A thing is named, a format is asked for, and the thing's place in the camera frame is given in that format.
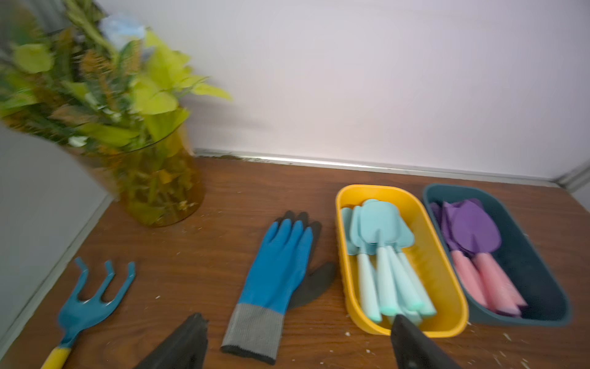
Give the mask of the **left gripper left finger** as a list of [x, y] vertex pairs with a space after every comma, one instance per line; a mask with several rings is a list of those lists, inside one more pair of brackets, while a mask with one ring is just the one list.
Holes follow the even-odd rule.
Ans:
[[207, 324], [201, 313], [188, 316], [135, 369], [201, 369], [207, 354]]

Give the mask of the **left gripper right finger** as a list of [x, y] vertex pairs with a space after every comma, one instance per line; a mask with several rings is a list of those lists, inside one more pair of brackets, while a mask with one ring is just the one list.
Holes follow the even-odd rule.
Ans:
[[394, 318], [390, 341], [399, 369], [461, 369], [445, 351], [403, 315]]

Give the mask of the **teal shovel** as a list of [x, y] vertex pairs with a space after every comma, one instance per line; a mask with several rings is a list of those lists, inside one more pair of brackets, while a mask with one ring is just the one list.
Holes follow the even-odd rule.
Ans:
[[417, 311], [407, 310], [404, 306], [400, 307], [400, 313], [398, 315], [406, 317], [416, 327], [421, 326], [423, 322], [422, 316]]
[[423, 307], [423, 301], [418, 295], [416, 288], [408, 273], [408, 267], [403, 263], [403, 248], [413, 245], [414, 236], [400, 215], [393, 219], [395, 231], [394, 239], [389, 243], [390, 261], [393, 266], [393, 274], [396, 286], [403, 298], [403, 304], [408, 311], [418, 312]]
[[385, 201], [365, 201], [360, 214], [360, 233], [368, 244], [374, 244], [376, 255], [376, 288], [382, 315], [394, 317], [401, 312], [395, 279], [391, 271], [387, 246], [396, 235], [397, 210]]
[[360, 206], [352, 210], [349, 236], [355, 251], [358, 267], [358, 282], [360, 289], [360, 304], [365, 316], [374, 323], [381, 323], [376, 285], [373, 278], [373, 266], [367, 254], [366, 243], [360, 238]]
[[342, 208], [340, 210], [340, 214], [341, 214], [342, 220], [343, 220], [347, 254], [350, 256], [357, 255], [359, 249], [355, 244], [353, 244], [352, 239], [350, 237], [351, 236], [350, 230], [351, 230], [351, 225], [352, 225], [352, 221], [353, 221], [353, 209]]

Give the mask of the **teal shovel sideways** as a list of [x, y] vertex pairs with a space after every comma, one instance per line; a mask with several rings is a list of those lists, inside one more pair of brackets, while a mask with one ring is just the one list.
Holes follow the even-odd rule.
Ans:
[[399, 217], [398, 218], [398, 225], [399, 225], [399, 237], [397, 239], [397, 253], [398, 257], [406, 270], [407, 275], [410, 278], [410, 281], [413, 285], [414, 291], [418, 294], [419, 299], [422, 301], [423, 306], [421, 309], [418, 309], [417, 312], [421, 315], [422, 318], [431, 318], [437, 314], [437, 311], [426, 292], [425, 287], [423, 286], [422, 281], [419, 279], [418, 275], [414, 271], [414, 268], [410, 264], [407, 256], [403, 253], [404, 248], [409, 248], [414, 245], [415, 238], [413, 233], [411, 232], [410, 228], [407, 226], [405, 221]]

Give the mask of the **yellow plastic storage box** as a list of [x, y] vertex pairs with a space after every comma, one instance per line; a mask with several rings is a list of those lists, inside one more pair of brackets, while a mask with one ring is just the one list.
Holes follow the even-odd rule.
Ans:
[[451, 338], [463, 332], [469, 319], [469, 309], [459, 281], [441, 245], [427, 210], [420, 200], [401, 188], [379, 185], [352, 184], [336, 195], [336, 239], [340, 273], [344, 287], [344, 304], [347, 314], [361, 330], [371, 335], [390, 335], [391, 326], [386, 322], [373, 323], [362, 312], [360, 289], [357, 283], [357, 262], [347, 253], [344, 221], [340, 210], [361, 205], [376, 199], [393, 203], [416, 237], [414, 246], [404, 251], [409, 263], [431, 298], [437, 315], [426, 318], [419, 328], [429, 338]]

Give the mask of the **purple pointed shovel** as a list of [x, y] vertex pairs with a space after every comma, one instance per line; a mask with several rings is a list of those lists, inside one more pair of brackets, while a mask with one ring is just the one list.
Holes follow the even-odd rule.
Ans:
[[444, 221], [445, 221], [444, 207], [437, 202], [431, 202], [430, 208], [435, 216], [435, 219], [436, 219], [436, 222], [439, 226], [439, 229], [443, 230]]
[[519, 317], [528, 304], [507, 273], [492, 256], [502, 238], [496, 223], [477, 200], [444, 203], [453, 240], [470, 255], [486, 298], [487, 308], [498, 315]]

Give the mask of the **teal plastic storage box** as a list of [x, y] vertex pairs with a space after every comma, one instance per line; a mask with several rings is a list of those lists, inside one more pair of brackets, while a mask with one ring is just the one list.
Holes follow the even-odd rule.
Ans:
[[475, 187], [431, 184], [423, 190], [423, 203], [444, 247], [447, 243], [430, 208], [431, 202], [443, 206], [476, 198], [496, 223], [502, 238], [500, 248], [492, 253], [500, 267], [524, 297], [528, 306], [519, 317], [498, 315], [478, 304], [464, 290], [470, 320], [479, 324], [503, 326], [562, 327], [572, 319], [572, 307], [567, 294], [541, 258], [533, 243], [525, 236], [509, 209], [498, 198]]

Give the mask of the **purple square shovel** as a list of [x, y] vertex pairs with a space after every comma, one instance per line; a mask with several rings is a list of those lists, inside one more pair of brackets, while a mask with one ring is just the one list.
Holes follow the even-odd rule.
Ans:
[[482, 305], [484, 308], [489, 308], [490, 302], [484, 291], [480, 274], [470, 258], [466, 256], [461, 247], [459, 247], [459, 243], [455, 241], [451, 232], [451, 216], [454, 215], [457, 209], [458, 207], [447, 203], [446, 201], [442, 203], [442, 234], [450, 249], [453, 263], [463, 287], [478, 304]]
[[476, 198], [466, 200], [462, 206], [466, 208], [470, 221], [470, 247], [486, 291], [489, 293], [494, 309], [503, 315], [521, 315], [521, 309], [528, 304], [518, 289], [509, 279], [491, 252], [501, 246], [499, 229], [484, 210], [482, 202]]

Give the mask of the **purple pointed shovel top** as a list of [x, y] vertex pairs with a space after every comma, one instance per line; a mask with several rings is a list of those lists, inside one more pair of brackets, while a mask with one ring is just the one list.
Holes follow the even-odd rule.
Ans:
[[436, 219], [436, 222], [439, 226], [439, 229], [443, 230], [444, 221], [445, 221], [444, 207], [437, 202], [431, 202], [430, 208], [435, 216], [435, 219]]

